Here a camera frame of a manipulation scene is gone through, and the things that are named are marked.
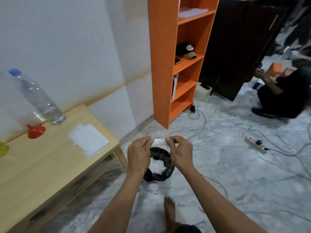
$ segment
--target power strip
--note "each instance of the power strip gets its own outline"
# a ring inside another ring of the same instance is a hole
[[[249,137],[245,137],[245,139],[247,139],[249,142],[251,142],[255,147],[257,147],[258,149],[262,150],[263,152],[268,152],[269,148],[267,148],[266,146],[264,146],[262,144],[261,140],[255,140],[253,138]]]

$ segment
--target white wall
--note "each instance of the white wall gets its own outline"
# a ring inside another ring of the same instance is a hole
[[[110,5],[122,11],[117,19]],[[122,8],[123,0],[0,0],[0,140],[39,123],[10,84],[10,68],[63,110],[108,95],[91,110],[119,138],[152,115],[147,1],[130,11],[136,20]]]

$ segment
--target wooden table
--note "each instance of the wooden table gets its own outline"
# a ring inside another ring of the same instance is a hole
[[[8,143],[9,152],[0,158],[0,233],[28,221],[96,165],[102,164],[74,193],[65,196],[31,226],[29,232],[38,230],[117,161],[127,169],[119,140],[85,105],[68,111],[66,116],[60,125],[45,123],[46,132],[37,139],[24,134]],[[73,146],[68,136],[79,124],[93,125],[110,141],[91,159],[86,158],[80,147]],[[101,162],[110,154],[111,161]]]

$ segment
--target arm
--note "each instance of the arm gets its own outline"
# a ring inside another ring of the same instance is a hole
[[[138,186],[150,165],[151,137],[134,141],[127,149],[128,172],[115,197],[88,233],[125,233]]]
[[[284,92],[281,88],[279,88],[276,85],[275,81],[267,73],[264,73],[261,70],[256,71],[255,77],[262,79],[262,81],[265,83],[265,85],[267,85],[270,88],[270,90],[273,92],[274,95],[279,95]]]
[[[183,137],[166,138],[173,164],[185,176],[204,212],[217,233],[264,233],[259,225],[223,197],[195,169],[192,162],[192,144]]]

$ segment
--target black shorts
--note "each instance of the black shorts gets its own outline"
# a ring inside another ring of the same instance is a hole
[[[184,224],[178,227],[175,233],[201,233],[201,231],[195,225],[191,226],[191,225]]]

